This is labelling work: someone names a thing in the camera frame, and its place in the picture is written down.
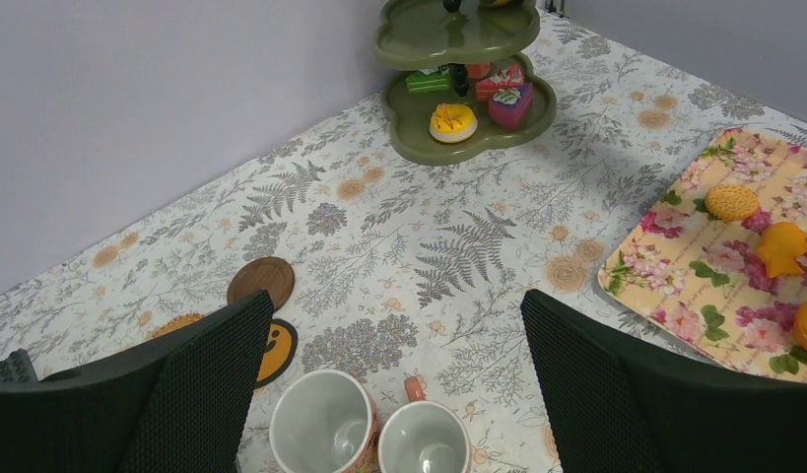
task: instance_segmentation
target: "floral tray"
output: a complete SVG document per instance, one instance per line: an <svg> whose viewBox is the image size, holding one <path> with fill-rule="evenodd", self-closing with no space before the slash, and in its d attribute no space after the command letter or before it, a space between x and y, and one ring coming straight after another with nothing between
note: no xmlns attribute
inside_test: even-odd
<svg viewBox="0 0 807 473"><path fill-rule="evenodd" d="M722 222L703 202L719 183L754 190L760 209ZM598 275L622 304L717 363L807 382L807 352L791 334L807 301L803 276L766 277L762 231L788 221L807 232L807 149L745 129L714 139L606 261Z"/></svg>

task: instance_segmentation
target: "white mug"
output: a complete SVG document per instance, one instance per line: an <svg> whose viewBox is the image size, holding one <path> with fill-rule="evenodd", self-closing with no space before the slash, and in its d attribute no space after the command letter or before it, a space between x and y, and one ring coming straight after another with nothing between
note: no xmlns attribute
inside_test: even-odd
<svg viewBox="0 0 807 473"><path fill-rule="evenodd" d="M416 377L403 384L409 404L388 418L379 436L382 473L469 473L470 438L461 420L427 401Z"/></svg>
<svg viewBox="0 0 807 473"><path fill-rule="evenodd" d="M336 370L290 385L270 420L270 446L285 473L370 473L379 417L366 389Z"/></svg>

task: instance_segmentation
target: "smiley face coaster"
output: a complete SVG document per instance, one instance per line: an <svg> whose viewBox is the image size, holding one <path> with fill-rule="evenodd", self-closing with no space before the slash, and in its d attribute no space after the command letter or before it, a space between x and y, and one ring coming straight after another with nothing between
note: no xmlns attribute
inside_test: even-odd
<svg viewBox="0 0 807 473"><path fill-rule="evenodd" d="M270 323L270 336L255 381L256 389L266 386L290 367L298 345L296 327L286 320L274 318Z"/></svg>

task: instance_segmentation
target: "orange mug handle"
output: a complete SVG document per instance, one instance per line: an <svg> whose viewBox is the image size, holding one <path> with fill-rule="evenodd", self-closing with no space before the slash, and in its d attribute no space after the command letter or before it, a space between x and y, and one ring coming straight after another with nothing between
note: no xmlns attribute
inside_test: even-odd
<svg viewBox="0 0 807 473"><path fill-rule="evenodd" d="M407 377L403 380L403 387L406 388L406 397L409 402L424 401L427 395L421 387L421 381L416 376Z"/></svg>

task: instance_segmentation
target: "round wooden coaster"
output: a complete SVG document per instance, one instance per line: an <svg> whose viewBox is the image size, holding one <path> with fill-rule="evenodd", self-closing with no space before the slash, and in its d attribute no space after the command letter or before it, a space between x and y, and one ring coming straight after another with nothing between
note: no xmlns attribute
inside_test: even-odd
<svg viewBox="0 0 807 473"><path fill-rule="evenodd" d="M290 263L274 256L260 258L243 266L235 274L229 283L226 299L231 304L263 289L270 294L278 310L287 303L295 285L296 274Z"/></svg>

